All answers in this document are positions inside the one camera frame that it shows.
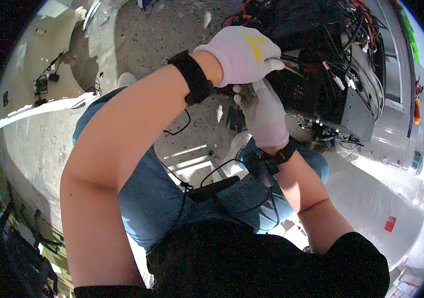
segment black wrist strap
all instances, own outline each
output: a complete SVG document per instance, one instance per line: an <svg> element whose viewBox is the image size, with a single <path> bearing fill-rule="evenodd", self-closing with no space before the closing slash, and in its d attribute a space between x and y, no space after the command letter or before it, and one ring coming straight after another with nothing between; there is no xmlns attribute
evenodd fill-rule
<svg viewBox="0 0 424 298"><path fill-rule="evenodd" d="M289 136L287 146L279 150L275 156L269 156L262 150L259 150L260 153L252 154L247 158L245 167L250 174L269 187L273 185L271 176L279 172L278 165L287 162L295 150L300 147L300 144L292 136Z"/></svg>
<svg viewBox="0 0 424 298"><path fill-rule="evenodd" d="M204 99L213 94L213 84L207 80L199 64L189 56L189 51L185 50L167 61L167 64L174 65L184 77L189 90L185 97L185 102L189 105L199 104Z"/></svg>

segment jeans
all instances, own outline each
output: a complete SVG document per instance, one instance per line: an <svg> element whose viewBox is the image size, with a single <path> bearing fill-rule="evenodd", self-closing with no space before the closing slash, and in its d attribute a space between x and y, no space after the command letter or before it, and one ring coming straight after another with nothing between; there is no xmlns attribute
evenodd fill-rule
<svg viewBox="0 0 424 298"><path fill-rule="evenodd" d="M73 144L91 120L93 115L114 95L123 88L116 89L92 103L79 118L73 134ZM253 150L257 150L253 138L239 154L244 159ZM326 160L315 151L305 148L298 150L306 162L316 171L325 182L328 178L328 164ZM255 233L264 234L276 224L271 200L262 206L247 213L241 213L259 205L267 198L268 189L253 176L248 174L227 189L218 194L222 205L230 213L243 222L249 224ZM278 186L272 186L276 208L280 221L289 218L293 209L287 202ZM221 220L235 222L234 219L219 212L212 200L207 199L196 203L187 197L180 218L179 211L184 199L184 193L175 185L166 174L162 164L156 156L154 146L144 154L129 180L119 192L121 216L126 232L149 253L154 245L168 233L171 226L181 226L205 220Z"/></svg>

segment yellow logo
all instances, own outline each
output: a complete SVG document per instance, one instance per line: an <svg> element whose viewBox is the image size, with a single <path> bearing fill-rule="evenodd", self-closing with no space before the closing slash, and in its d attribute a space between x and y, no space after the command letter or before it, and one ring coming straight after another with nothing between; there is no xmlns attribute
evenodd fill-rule
<svg viewBox="0 0 424 298"><path fill-rule="evenodd" d="M265 43L265 38L260 36L245 35L245 39L252 48L252 51L254 51L255 59L260 61L260 56L262 55L260 44Z"/></svg>

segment black sleeve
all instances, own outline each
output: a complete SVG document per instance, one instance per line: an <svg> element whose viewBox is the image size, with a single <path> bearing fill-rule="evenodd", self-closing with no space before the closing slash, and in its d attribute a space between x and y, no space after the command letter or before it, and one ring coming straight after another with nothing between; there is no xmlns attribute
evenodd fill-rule
<svg viewBox="0 0 424 298"><path fill-rule="evenodd" d="M329 297L384 297L389 287L388 261L356 232L341 236L319 256L317 292Z"/></svg>
<svg viewBox="0 0 424 298"><path fill-rule="evenodd" d="M90 286L75 288L77 298L145 298L153 297L150 290L138 286Z"/></svg>

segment person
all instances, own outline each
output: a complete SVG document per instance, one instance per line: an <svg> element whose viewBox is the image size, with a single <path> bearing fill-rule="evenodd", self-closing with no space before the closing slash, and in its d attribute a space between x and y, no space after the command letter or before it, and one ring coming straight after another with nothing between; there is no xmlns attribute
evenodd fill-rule
<svg viewBox="0 0 424 298"><path fill-rule="evenodd" d="M251 152L274 158L294 143L283 105L263 79L283 67L280 55L257 30L230 26L179 59L197 63L195 74L214 86L252 83L255 97L241 103L253 136L238 157L245 164ZM197 90L206 93L204 81L183 65L135 83L123 75L121 88L91 104L77 123L60 184L76 297L383 297L386 258L334 208L323 182L328 166L317 152L295 147L273 185L249 174L217 194L221 208L208 198L192 201L176 187L152 144L198 102ZM266 234L292 212L312 253ZM146 250L150 289L125 230Z"/></svg>

